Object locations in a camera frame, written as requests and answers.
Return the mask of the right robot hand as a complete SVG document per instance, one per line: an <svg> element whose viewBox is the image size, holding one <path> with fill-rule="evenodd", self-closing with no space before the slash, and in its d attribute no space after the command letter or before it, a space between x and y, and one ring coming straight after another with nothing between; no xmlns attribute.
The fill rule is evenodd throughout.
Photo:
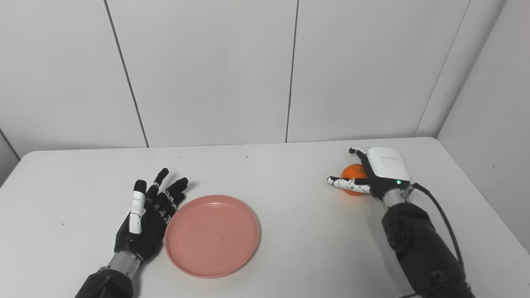
<svg viewBox="0 0 530 298"><path fill-rule="evenodd" d="M361 162L365 178L346 178L329 176L326 181L335 188L370 194L383 200L393 190L401 192L411 186L410 174L405 167L401 154L387 147L369 149L350 148L349 153L356 155Z"/></svg>

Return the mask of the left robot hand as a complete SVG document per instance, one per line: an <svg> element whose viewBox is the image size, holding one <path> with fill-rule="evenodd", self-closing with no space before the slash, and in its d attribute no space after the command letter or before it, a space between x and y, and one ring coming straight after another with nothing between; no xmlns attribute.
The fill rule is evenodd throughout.
<svg viewBox="0 0 530 298"><path fill-rule="evenodd" d="M169 173L163 168L151 185L142 179L135 182L130 210L116 235L115 253L131 253L143 264L161 249L167 225L185 200L189 183L182 177L161 190Z"/></svg>

